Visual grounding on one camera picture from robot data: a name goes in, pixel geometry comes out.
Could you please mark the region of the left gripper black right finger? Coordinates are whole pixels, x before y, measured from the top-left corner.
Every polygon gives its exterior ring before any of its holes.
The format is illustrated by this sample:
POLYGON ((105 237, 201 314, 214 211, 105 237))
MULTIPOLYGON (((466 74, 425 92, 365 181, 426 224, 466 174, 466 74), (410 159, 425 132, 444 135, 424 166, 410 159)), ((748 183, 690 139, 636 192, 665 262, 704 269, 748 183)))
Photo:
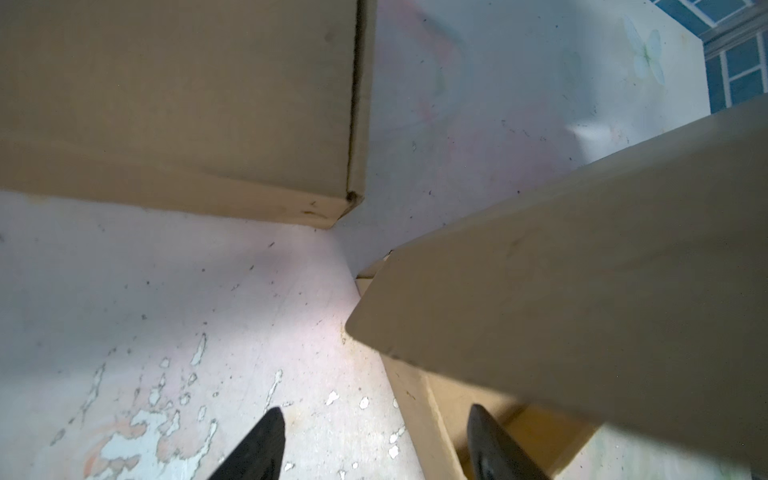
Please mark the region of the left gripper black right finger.
POLYGON ((480 404, 473 404, 470 408, 467 440, 470 464, 475 479, 549 479, 549 476, 480 404))

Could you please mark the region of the brown cardboard box stack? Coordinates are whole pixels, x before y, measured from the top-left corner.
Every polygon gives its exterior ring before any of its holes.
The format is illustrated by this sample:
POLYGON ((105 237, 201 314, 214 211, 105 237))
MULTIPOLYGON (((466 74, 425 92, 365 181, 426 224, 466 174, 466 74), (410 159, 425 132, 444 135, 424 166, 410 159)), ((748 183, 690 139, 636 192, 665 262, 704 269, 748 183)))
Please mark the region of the brown cardboard box stack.
POLYGON ((393 251, 349 317, 417 368, 767 470, 767 100, 393 251))

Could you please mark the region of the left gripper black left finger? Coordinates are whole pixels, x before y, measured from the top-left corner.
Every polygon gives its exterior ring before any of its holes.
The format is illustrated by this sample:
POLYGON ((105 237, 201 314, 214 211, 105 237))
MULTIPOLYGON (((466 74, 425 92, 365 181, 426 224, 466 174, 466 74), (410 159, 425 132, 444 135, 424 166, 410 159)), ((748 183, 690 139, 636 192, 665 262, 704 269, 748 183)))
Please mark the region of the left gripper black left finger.
POLYGON ((278 480, 285 444, 282 411, 279 407, 270 408, 209 480, 278 480))

